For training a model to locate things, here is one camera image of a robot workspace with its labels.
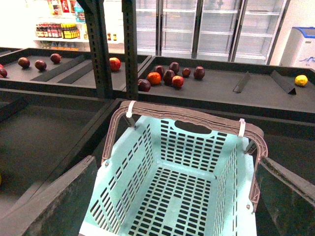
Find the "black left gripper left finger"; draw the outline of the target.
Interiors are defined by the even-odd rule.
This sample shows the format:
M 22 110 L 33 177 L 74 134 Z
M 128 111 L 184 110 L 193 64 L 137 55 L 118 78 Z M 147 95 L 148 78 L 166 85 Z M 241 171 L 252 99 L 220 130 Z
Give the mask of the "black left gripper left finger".
M 77 236 L 97 175 L 89 155 L 0 220 L 2 236 Z

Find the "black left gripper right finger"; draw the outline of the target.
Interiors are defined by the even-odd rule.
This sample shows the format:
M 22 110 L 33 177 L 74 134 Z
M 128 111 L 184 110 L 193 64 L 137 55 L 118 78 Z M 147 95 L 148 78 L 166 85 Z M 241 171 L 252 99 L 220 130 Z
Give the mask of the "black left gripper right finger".
M 255 170 L 260 195 L 282 236 L 315 234 L 315 186 L 264 156 Z

